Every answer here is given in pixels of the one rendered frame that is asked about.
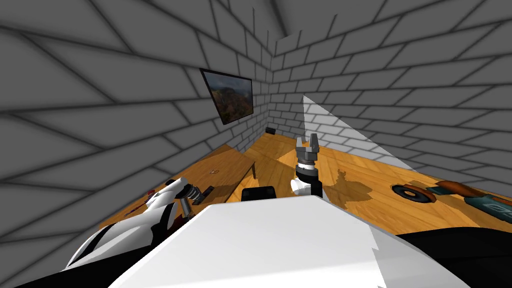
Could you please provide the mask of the dark framed landscape picture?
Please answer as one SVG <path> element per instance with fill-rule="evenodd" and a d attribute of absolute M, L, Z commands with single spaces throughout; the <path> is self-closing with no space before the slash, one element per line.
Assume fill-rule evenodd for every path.
<path fill-rule="evenodd" d="M 223 125 L 254 114 L 250 78 L 205 68 L 199 70 Z"/>

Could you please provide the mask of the brown wooden table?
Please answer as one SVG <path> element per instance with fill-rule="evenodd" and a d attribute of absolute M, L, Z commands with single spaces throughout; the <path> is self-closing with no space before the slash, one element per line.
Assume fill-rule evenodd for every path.
<path fill-rule="evenodd" d="M 191 205 L 192 213 L 198 214 L 209 205 L 226 203 L 250 172 L 255 172 L 255 161 L 224 144 L 172 179 L 184 177 L 202 192 L 209 186 L 214 187 L 203 203 Z"/>

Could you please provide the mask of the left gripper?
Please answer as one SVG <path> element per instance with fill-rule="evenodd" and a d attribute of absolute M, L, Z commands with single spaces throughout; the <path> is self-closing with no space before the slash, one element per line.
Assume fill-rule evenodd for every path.
<path fill-rule="evenodd" d="M 214 189 L 215 188 L 213 186 L 209 186 L 205 191 L 200 192 L 194 199 L 192 205 L 196 206 L 202 204 Z"/>

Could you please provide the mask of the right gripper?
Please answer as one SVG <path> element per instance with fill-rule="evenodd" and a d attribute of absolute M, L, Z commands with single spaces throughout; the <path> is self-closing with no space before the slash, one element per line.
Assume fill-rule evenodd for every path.
<path fill-rule="evenodd" d="M 301 137 L 296 139 L 296 156 L 298 161 L 315 162 L 318 160 L 320 147 L 317 134 L 311 134 L 309 137 L 309 146 L 304 147 Z"/>

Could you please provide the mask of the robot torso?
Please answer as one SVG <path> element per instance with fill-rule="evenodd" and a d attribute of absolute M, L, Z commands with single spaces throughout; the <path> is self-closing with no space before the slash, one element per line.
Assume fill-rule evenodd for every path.
<path fill-rule="evenodd" d="M 371 223 L 317 197 L 212 204 L 109 288 L 470 288 Z"/>

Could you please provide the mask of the teal and orange long object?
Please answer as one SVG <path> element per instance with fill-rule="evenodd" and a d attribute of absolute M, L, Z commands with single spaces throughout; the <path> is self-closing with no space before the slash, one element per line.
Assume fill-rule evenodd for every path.
<path fill-rule="evenodd" d="M 426 190 L 435 195 L 460 195 L 466 204 L 492 217 L 512 224 L 512 201 L 484 193 L 459 182 L 443 180 Z"/>

